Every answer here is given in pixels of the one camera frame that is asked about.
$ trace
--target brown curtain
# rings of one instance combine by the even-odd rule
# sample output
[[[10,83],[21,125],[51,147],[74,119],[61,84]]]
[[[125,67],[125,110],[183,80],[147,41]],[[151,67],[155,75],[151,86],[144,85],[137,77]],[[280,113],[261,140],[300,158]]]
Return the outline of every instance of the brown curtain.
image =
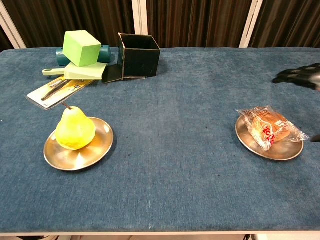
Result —
[[[239,47],[251,0],[146,0],[148,33],[162,48]]]
[[[117,46],[135,32],[131,0],[2,0],[27,48],[61,47],[65,31],[87,30]]]
[[[4,50],[7,49],[13,49],[14,47],[12,46],[9,38],[7,37],[5,31],[3,28],[0,26],[0,53]]]
[[[320,0],[264,0],[249,47],[320,47]]]

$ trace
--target table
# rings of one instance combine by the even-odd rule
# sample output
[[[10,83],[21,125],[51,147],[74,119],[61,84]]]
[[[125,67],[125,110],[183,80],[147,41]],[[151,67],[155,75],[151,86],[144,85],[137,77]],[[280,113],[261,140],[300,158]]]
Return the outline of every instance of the table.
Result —
[[[117,49],[113,48],[116,61]],[[0,233],[181,234],[320,230],[320,145],[278,162],[238,140],[236,109],[271,105],[310,136],[320,94],[275,75],[317,48],[162,49],[157,76],[93,83],[66,102],[108,122],[115,140],[92,167],[43,156],[64,106],[26,99],[56,68],[54,48],[0,53]]]

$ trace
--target round metal plate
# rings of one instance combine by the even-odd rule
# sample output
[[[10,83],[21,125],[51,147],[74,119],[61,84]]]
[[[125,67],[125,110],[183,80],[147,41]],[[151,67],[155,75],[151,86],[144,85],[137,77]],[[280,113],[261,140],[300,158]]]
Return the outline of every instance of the round metal plate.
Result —
[[[58,144],[55,132],[51,133],[43,148],[44,158],[52,167],[64,171],[87,168],[100,161],[110,150],[114,141],[112,128],[105,121],[89,117],[95,127],[92,142],[79,150],[69,150]]]
[[[240,142],[251,152],[272,160],[285,161],[297,157],[304,149],[304,141],[276,142],[268,151],[263,151],[248,131],[244,116],[240,116],[235,123],[235,132]]]

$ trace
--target open box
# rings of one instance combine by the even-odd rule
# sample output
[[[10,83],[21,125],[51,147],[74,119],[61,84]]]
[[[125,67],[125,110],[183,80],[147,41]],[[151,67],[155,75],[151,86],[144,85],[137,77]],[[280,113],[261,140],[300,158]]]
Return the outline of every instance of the open box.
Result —
[[[155,39],[151,35],[118,34],[118,61],[105,69],[102,82],[156,76],[160,48]]]

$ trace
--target yellow pear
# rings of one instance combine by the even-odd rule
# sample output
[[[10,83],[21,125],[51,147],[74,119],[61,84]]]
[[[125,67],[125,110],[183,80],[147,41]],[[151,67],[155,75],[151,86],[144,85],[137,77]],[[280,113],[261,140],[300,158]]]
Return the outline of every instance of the yellow pear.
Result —
[[[78,150],[91,143],[96,126],[80,108],[71,106],[63,112],[55,130],[55,139],[63,148]]]

